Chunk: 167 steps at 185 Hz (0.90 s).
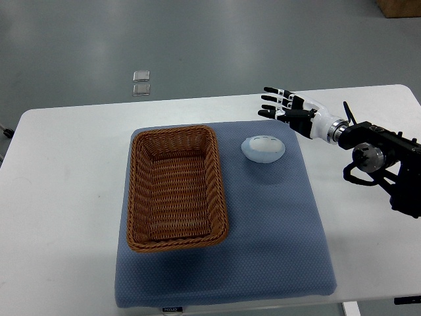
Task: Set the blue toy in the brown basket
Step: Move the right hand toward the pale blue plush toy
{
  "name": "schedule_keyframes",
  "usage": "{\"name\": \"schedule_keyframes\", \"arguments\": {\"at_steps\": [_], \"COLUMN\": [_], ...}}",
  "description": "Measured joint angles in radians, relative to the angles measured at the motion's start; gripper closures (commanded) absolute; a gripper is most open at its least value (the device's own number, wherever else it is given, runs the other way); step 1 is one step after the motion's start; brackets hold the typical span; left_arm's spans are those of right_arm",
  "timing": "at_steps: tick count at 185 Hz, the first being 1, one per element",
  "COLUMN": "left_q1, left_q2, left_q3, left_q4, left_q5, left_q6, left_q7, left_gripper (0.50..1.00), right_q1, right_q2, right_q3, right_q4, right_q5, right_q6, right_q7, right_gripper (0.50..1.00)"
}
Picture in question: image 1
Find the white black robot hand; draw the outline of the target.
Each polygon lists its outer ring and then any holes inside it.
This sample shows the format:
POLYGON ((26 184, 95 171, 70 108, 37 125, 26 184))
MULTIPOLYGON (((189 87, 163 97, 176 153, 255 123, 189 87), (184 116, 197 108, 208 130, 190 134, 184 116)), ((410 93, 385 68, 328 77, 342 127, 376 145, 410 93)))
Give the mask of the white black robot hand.
POLYGON ((320 138, 329 144, 338 142, 339 131, 349 123, 331 115, 321 103, 297 92, 265 87, 261 99, 267 101, 261 106, 258 115, 286 123, 300 135, 320 138))

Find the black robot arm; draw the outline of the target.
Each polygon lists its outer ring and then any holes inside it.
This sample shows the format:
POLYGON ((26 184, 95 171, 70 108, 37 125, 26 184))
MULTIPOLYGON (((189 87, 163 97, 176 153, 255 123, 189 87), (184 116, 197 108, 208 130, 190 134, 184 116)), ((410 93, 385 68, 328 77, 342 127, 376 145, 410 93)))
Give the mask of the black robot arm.
POLYGON ((343 178, 361 186, 379 185, 389 195, 394 211, 420 217, 420 144, 368 121, 357 123, 347 102, 343 103, 352 124, 335 131, 339 147, 352 149, 352 162, 343 178))

